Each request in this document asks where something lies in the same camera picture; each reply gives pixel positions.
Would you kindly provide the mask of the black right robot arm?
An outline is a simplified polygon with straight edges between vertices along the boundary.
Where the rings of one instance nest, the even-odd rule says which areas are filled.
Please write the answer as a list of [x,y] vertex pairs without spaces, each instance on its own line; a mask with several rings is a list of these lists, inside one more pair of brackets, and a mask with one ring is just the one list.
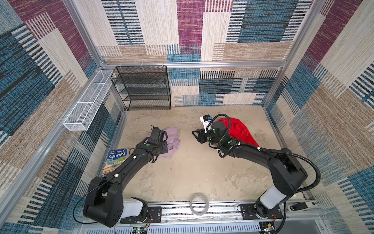
[[191,133],[201,144],[214,144],[222,157],[248,160],[269,170],[273,180],[272,186],[255,203],[256,215],[259,218],[269,217],[272,210],[296,194],[307,179],[306,170],[297,158],[291,155],[290,150],[283,148],[272,153],[270,150],[232,138],[221,121],[214,122],[209,128]]

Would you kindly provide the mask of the lilac cloth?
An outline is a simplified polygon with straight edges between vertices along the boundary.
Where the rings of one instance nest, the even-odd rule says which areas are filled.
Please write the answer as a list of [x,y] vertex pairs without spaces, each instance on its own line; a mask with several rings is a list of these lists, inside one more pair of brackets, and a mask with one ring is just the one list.
[[168,152],[161,154],[159,157],[161,158],[172,157],[174,152],[179,149],[180,143],[181,143],[179,135],[178,135],[178,129],[176,127],[169,127],[169,128],[163,129],[163,131],[165,131],[168,135],[168,139],[166,140]]

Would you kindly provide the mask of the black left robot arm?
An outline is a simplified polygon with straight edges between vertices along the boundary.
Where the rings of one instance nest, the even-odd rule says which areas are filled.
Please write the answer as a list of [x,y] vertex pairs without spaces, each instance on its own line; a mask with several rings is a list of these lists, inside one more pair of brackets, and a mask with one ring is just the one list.
[[136,145],[119,167],[103,178],[91,180],[83,206],[83,215],[107,227],[114,227],[125,218],[143,221],[147,217],[147,202],[132,197],[123,198],[123,191],[136,173],[158,156],[168,152],[166,131],[154,127],[151,135]]

